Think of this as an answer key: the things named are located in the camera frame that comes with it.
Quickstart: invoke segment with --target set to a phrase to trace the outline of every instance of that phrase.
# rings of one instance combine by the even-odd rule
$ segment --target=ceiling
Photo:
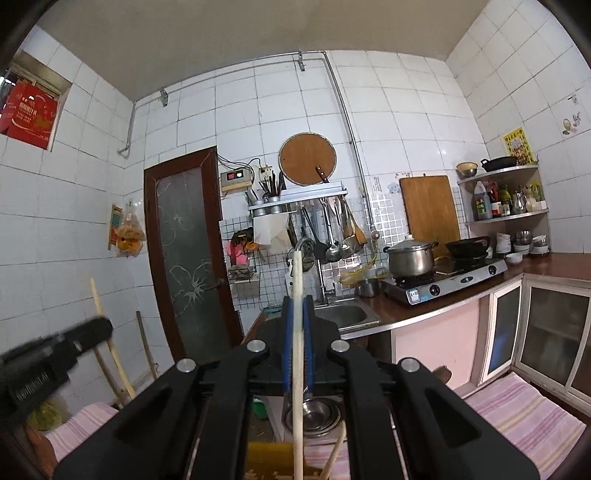
[[[297,50],[446,59],[487,0],[59,0],[40,25],[132,100]]]

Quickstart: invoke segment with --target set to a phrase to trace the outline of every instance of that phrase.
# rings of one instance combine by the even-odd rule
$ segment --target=stainless steel sink
[[[314,314],[319,318],[335,322],[340,332],[379,323],[373,311],[357,299],[335,300],[328,305],[314,307]]]

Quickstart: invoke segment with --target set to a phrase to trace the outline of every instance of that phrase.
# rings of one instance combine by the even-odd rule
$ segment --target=countertop
[[[501,275],[413,307],[407,307],[390,300],[383,294],[372,299],[360,299],[374,311],[381,320],[381,324],[367,329],[347,332],[342,335],[342,338],[357,338],[420,322],[456,308],[461,304],[484,297],[516,280],[523,274],[591,281],[591,254],[552,253],[544,258],[525,257],[519,265],[509,265],[509,269]],[[261,317],[256,320],[248,332],[249,338],[254,338],[256,328],[263,321],[264,318]]]

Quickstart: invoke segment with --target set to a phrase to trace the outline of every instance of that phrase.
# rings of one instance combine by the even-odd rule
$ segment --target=red cardboard box
[[[30,83],[18,81],[0,117],[0,132],[31,145],[47,148],[56,120],[57,101]]]

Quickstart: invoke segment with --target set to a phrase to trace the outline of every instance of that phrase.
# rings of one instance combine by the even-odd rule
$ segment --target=cabinet
[[[576,407],[591,409],[591,289],[526,279],[515,367]]]
[[[521,308],[521,280],[480,300],[475,362],[470,381],[475,386],[510,367]]]

